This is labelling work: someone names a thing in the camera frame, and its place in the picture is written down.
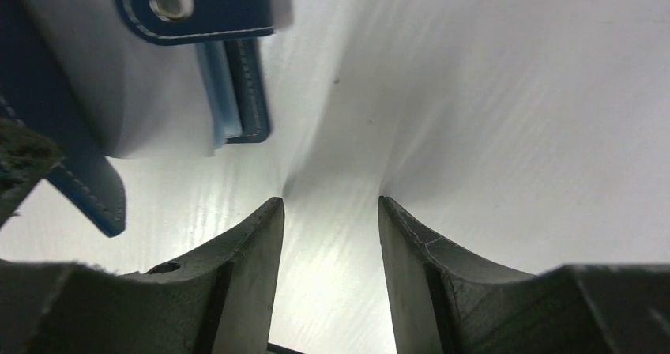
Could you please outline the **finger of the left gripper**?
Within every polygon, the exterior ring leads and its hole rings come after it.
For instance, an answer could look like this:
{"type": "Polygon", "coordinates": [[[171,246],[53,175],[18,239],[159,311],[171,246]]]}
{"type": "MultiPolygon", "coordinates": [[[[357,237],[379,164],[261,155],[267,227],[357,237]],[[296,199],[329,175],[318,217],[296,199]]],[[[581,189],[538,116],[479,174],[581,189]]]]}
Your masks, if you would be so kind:
{"type": "Polygon", "coordinates": [[[51,139],[20,122],[1,120],[1,224],[17,215],[23,200],[63,158],[51,139]]]}

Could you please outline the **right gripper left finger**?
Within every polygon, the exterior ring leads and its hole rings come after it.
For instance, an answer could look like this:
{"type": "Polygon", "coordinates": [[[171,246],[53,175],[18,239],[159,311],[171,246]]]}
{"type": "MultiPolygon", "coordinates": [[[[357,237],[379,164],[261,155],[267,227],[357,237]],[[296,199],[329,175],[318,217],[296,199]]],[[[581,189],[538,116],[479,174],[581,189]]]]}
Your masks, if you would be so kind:
{"type": "Polygon", "coordinates": [[[4,353],[263,353],[284,203],[146,273],[76,262],[1,264],[4,353]]]}

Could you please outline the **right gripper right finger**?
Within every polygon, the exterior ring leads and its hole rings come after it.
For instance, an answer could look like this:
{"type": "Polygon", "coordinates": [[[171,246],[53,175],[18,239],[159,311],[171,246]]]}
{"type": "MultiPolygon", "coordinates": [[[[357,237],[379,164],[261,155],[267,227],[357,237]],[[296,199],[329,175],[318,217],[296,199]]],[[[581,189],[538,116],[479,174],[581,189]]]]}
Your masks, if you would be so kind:
{"type": "Polygon", "coordinates": [[[533,275],[466,250],[383,196],[378,229],[399,353],[669,350],[667,265],[533,275]]]}

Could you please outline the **blue leather card holder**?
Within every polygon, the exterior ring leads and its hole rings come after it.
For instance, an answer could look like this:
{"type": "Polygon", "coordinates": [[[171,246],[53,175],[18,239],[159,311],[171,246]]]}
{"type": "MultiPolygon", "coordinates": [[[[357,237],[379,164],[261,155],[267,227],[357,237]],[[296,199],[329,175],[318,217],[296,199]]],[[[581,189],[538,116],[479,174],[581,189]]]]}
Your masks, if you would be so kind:
{"type": "Polygon", "coordinates": [[[269,137],[258,41],[291,21],[292,0],[1,0],[1,116],[62,149],[47,180],[114,237],[111,158],[269,137]]]}

